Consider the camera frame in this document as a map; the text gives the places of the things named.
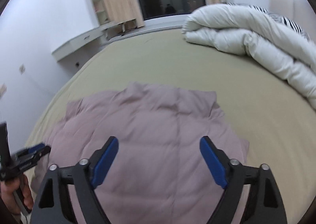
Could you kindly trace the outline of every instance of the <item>metal screw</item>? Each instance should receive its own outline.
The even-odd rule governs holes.
[[[81,159],[81,160],[79,161],[79,164],[80,164],[80,165],[86,165],[88,162],[89,162],[88,159]]]
[[[51,171],[54,171],[54,170],[56,170],[57,169],[57,165],[56,164],[52,164],[50,167],[49,167],[49,169],[51,170]]]
[[[269,165],[267,165],[267,164],[261,165],[261,168],[264,169],[265,171],[270,169]]]
[[[237,159],[231,159],[230,163],[231,163],[231,165],[238,165],[239,161]]]

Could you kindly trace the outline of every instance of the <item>mattress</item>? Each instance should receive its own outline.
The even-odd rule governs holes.
[[[189,44],[178,29],[114,42],[95,55],[56,94],[26,146],[41,142],[45,131],[64,117],[67,102],[122,90],[132,81],[216,91],[226,120],[250,142],[247,164],[270,165],[288,223],[301,219],[316,195],[315,111],[252,59]]]

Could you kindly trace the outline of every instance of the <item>drawer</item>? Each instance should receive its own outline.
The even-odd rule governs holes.
[[[73,48],[73,51],[75,51],[86,45],[87,43],[93,41],[94,39],[100,37],[101,35],[102,32],[98,29],[95,29],[73,38],[72,40],[70,40],[70,44]]]

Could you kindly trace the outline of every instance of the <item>wall outlet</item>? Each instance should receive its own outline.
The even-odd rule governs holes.
[[[19,71],[20,71],[21,74],[24,74],[24,72],[25,72],[24,64],[20,66]]]
[[[7,86],[5,84],[2,84],[2,86],[0,87],[0,98],[2,98],[2,96],[6,92],[7,92]]]

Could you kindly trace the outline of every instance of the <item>beige headboard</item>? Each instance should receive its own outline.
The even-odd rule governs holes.
[[[316,14],[304,0],[270,0],[269,10],[298,23],[316,42]]]

